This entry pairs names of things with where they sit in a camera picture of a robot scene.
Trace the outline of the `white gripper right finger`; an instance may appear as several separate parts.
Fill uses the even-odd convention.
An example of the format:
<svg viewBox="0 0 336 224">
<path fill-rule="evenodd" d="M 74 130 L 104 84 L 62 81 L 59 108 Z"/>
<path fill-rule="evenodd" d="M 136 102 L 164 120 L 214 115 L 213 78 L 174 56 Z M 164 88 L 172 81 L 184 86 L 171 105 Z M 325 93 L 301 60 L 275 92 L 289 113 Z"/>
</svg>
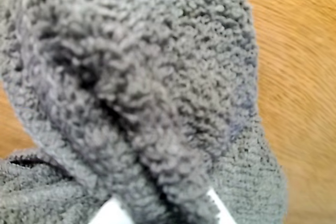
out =
<svg viewBox="0 0 336 224">
<path fill-rule="evenodd" d="M 236 221 L 221 201 L 219 195 L 213 188 L 210 188 L 207 192 L 208 197 L 212 201 L 212 203 L 218 209 L 218 214 L 216 215 L 217 223 L 218 224 L 236 224 Z"/>
</svg>

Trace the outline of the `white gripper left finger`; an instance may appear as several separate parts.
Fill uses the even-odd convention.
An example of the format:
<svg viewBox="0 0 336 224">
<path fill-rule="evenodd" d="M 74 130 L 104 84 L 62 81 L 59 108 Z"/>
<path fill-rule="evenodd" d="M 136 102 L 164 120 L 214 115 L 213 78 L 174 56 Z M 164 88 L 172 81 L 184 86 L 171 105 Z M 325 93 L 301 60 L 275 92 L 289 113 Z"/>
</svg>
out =
<svg viewBox="0 0 336 224">
<path fill-rule="evenodd" d="M 121 203 L 111 198 L 95 213 L 90 224 L 133 224 L 133 220 Z"/>
</svg>

